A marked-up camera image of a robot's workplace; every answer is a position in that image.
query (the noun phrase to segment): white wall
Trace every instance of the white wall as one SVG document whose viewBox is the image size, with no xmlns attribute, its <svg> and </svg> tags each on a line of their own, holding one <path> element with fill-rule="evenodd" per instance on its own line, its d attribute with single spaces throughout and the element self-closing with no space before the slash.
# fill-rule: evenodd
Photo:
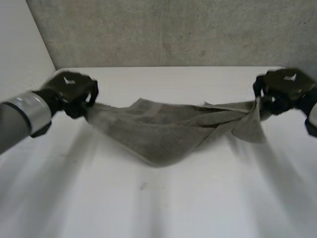
<svg viewBox="0 0 317 238">
<path fill-rule="evenodd" d="M 24 0 L 0 1 L 0 101 L 34 89 L 55 72 Z"/>
</svg>

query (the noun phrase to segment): gray cylindrical arm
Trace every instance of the gray cylindrical arm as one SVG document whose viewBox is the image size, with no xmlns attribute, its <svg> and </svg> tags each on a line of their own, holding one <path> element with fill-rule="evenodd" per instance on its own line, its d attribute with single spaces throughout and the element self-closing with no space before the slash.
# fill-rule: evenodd
<svg viewBox="0 0 317 238">
<path fill-rule="evenodd" d="M 31 128 L 18 110 L 0 104 L 0 154 L 23 140 L 30 132 Z"/>
<path fill-rule="evenodd" d="M 37 94 L 27 92 L 0 104 L 0 154 L 51 122 L 51 111 Z"/>
</svg>

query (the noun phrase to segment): gray towel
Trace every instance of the gray towel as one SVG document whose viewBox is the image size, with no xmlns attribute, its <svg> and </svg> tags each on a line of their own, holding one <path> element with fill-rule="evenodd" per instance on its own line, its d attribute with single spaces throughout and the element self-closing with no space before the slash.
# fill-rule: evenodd
<svg viewBox="0 0 317 238">
<path fill-rule="evenodd" d="M 153 166 L 167 166 L 190 151 L 231 131 L 236 137 L 265 142 L 260 99 L 202 106 L 173 105 L 139 99 L 127 108 L 96 103 L 86 120 Z"/>
</svg>

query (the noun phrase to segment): white table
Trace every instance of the white table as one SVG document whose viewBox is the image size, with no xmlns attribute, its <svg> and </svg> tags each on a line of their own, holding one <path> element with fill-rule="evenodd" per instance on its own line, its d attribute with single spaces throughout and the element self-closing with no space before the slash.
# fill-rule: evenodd
<svg viewBox="0 0 317 238">
<path fill-rule="evenodd" d="M 98 101 L 254 98 L 268 67 L 74 68 Z M 228 135 L 176 165 L 150 167 L 87 125 L 58 114 L 48 134 L 0 161 L 1 238 L 295 238 L 317 234 L 317 140 L 296 111 L 263 123 L 269 145 Z"/>
</svg>

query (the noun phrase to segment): towel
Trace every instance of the towel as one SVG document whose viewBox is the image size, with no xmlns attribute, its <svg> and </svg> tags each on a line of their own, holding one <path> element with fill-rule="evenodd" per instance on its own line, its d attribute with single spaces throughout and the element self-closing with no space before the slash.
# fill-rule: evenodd
<svg viewBox="0 0 317 238">
<path fill-rule="evenodd" d="M 261 100 L 202 106 L 174 105 L 139 99 L 126 108 L 96 103 L 86 121 L 146 163 L 162 167 L 183 159 L 196 148 L 232 132 L 253 143 L 265 142 Z"/>
</svg>

